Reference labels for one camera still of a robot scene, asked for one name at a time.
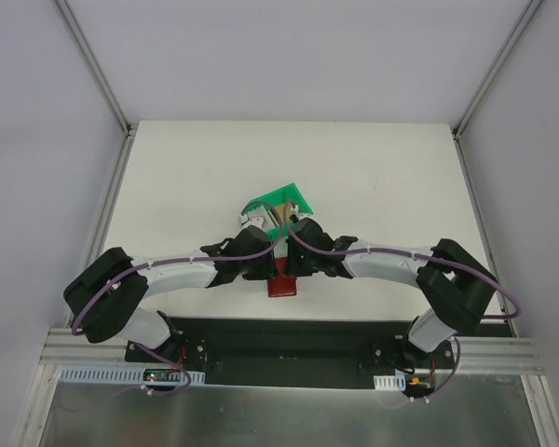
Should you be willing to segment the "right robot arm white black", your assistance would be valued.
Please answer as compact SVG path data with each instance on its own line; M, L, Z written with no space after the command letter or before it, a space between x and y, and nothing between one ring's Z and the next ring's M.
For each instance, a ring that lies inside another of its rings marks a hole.
M402 360L411 367L430 361L436 348L459 333L474 333L495 294L495 278L452 239L426 249L405 250L357 237L336 239L311 218L289 228L285 273L310 277L374 278L420 290L429 310L402 338Z

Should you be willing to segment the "red leather card holder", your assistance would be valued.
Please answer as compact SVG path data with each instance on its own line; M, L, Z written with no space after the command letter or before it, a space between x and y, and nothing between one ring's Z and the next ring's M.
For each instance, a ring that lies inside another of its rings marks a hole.
M297 278L286 274L287 257L275 260L277 275L267 281L267 296L269 298L283 298L297 295Z

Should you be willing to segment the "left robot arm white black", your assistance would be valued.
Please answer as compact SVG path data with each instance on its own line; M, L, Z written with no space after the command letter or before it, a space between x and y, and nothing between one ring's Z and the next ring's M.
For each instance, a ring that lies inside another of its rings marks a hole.
M172 360L178 340L162 314L140 308L153 295L210 289L277 275L275 244L262 229L247 226L235 237L172 258L130 256L120 247L104 252L64 290L74 320L72 334L92 344L120 336L145 346L156 361Z

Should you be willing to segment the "green plastic bin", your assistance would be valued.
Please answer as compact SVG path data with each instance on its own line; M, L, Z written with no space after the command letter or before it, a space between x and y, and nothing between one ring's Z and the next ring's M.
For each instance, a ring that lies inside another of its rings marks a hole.
M314 214L313 209L309 206L295 183L289 183L276 190L252 199L240 214L247 213L249 215L251 210L258 207L264 207L267 211L271 205L277 205L280 203L286 203L289 205L296 204L299 206L300 211L309 213L310 216ZM275 226L271 223L268 215L263 231L266 232L272 240L276 240L278 237L282 238L287 236L288 225L290 225L290 223L281 223L279 226Z

